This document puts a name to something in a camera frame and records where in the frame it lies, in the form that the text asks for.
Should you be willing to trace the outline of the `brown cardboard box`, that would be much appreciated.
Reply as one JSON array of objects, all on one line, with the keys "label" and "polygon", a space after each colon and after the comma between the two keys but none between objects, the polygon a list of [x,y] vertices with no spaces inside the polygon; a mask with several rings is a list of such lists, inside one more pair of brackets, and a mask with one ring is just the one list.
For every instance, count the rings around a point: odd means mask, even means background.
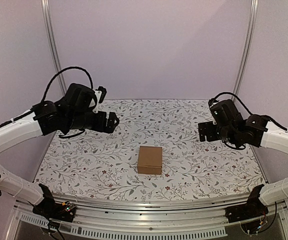
[{"label": "brown cardboard box", "polygon": [[162,174],[163,149],[155,146],[140,146],[137,173],[144,175]]}]

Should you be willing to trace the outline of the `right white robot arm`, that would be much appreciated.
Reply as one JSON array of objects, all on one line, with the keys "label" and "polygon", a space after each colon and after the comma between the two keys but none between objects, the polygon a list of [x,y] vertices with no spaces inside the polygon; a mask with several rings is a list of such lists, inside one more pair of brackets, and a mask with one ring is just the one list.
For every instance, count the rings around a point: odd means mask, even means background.
[{"label": "right white robot arm", "polygon": [[[268,115],[250,114],[244,119],[231,99],[208,102],[213,119],[198,124],[201,142],[222,141],[231,148],[242,150],[245,145],[273,149],[288,155],[288,128]],[[248,197],[242,213],[253,218],[262,206],[288,199],[288,177],[255,187]]]}]

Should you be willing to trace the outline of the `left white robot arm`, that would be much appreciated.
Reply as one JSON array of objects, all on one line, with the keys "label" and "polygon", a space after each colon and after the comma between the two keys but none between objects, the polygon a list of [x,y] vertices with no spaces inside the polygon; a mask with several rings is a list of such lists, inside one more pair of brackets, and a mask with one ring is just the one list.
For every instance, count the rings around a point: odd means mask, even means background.
[{"label": "left white robot arm", "polygon": [[[57,131],[62,133],[62,138],[68,138],[71,130],[113,133],[120,122],[116,113],[99,110],[106,93],[102,86],[93,90],[72,83],[60,100],[42,100],[22,115],[0,124],[0,153],[27,140]],[[59,211],[48,187],[28,182],[1,165],[0,191],[38,205],[47,217],[54,217]]]}]

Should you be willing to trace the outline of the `floral patterned table mat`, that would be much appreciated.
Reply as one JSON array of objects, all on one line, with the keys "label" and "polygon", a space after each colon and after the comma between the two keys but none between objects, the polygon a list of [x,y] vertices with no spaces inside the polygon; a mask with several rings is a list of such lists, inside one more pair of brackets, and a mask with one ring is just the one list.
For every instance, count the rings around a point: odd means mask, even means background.
[{"label": "floral patterned table mat", "polygon": [[[114,133],[55,136],[35,176],[57,194],[117,201],[185,201],[249,193],[263,184],[252,149],[200,142],[205,100],[106,100]],[[140,146],[162,148],[161,175],[138,174]]]}]

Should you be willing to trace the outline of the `perforated metal strip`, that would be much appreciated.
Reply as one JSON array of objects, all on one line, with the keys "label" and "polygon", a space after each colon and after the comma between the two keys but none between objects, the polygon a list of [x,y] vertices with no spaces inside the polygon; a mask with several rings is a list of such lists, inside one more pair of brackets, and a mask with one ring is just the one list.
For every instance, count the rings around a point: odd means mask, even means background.
[{"label": "perforated metal strip", "polygon": [[78,210],[55,220],[63,234],[97,240],[211,240],[228,236],[222,215],[183,211]]}]

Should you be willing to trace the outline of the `right aluminium corner post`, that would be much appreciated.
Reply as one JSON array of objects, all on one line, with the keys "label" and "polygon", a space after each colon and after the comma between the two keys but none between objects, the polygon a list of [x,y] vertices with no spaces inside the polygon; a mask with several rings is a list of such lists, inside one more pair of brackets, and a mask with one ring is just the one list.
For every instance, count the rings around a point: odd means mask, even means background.
[{"label": "right aluminium corner post", "polygon": [[233,88],[233,93],[238,95],[242,86],[247,62],[250,55],[250,50],[252,46],[252,40],[254,36],[256,20],[257,20],[257,13],[258,13],[259,1],[258,0],[251,0],[250,2],[250,11],[249,11],[249,18],[248,18],[248,25],[246,29],[246,37],[244,41],[244,47],[242,51],[242,56],[240,60],[240,64],[237,71],[237,76]]}]

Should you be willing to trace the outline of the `aluminium corner post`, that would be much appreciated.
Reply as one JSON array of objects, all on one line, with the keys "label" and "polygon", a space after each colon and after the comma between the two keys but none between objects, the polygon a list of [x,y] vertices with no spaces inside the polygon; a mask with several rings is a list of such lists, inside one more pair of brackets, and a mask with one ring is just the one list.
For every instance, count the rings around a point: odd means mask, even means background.
[{"label": "aluminium corner post", "polygon": [[52,17],[50,10],[50,3],[48,0],[41,0],[41,10],[46,30],[46,36],[49,44],[49,50],[52,57],[52,62],[54,65],[55,72],[59,72],[61,68],[61,63],[59,59],[59,54],[56,46],[56,39],[54,34],[54,29],[52,25]]},{"label": "aluminium corner post", "polygon": [[256,20],[257,20],[257,13],[258,13],[259,1],[258,0],[251,0],[250,2],[250,11],[249,11],[249,18],[248,18],[248,25],[246,29],[246,37],[244,41],[244,47],[242,51],[242,56],[240,60],[240,64],[237,71],[237,76],[233,88],[233,93],[238,95],[242,86],[247,62],[250,55],[250,50],[252,46],[252,40],[254,36]]}]

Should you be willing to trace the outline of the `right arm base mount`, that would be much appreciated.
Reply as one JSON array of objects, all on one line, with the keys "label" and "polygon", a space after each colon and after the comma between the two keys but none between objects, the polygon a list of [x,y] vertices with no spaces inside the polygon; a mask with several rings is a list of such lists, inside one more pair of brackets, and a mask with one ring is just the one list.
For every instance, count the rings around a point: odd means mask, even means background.
[{"label": "right arm base mount", "polygon": [[229,206],[225,208],[225,217],[229,223],[244,221],[260,217],[269,213],[268,207],[264,205],[259,197],[264,184],[252,189],[246,203]]}]

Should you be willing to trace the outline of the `aluminium front rail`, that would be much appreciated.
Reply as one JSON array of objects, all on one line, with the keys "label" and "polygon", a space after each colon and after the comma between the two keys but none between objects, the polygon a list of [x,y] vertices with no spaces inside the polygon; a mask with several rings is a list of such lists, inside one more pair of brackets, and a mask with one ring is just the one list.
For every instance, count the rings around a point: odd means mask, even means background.
[{"label": "aluminium front rail", "polygon": [[70,201],[77,206],[75,224],[98,228],[198,229],[226,226],[227,207],[246,202],[247,195],[180,201],[122,201],[55,194],[57,202]]}]

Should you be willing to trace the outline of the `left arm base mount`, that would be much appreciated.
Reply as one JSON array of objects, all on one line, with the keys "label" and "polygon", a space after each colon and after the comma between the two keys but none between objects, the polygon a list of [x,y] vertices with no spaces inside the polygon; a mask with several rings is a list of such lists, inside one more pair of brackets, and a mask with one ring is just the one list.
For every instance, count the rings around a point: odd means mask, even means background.
[{"label": "left arm base mount", "polygon": [[77,206],[74,203],[65,201],[57,203],[49,188],[41,183],[38,186],[42,190],[42,201],[33,206],[32,212],[45,219],[55,219],[72,223],[76,214]]}]

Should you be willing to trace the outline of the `left aluminium corner post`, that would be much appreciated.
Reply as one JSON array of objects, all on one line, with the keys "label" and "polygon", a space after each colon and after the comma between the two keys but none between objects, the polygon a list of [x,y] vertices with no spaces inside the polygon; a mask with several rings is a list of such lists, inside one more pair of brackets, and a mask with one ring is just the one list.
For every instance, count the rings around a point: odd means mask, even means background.
[{"label": "left aluminium corner post", "polygon": [[59,59],[59,54],[56,46],[56,39],[54,34],[54,29],[52,25],[52,17],[50,10],[50,3],[48,0],[41,0],[41,10],[46,30],[46,36],[49,44],[49,50],[52,57],[52,62],[54,65],[55,72],[59,72],[61,68],[61,63]]}]

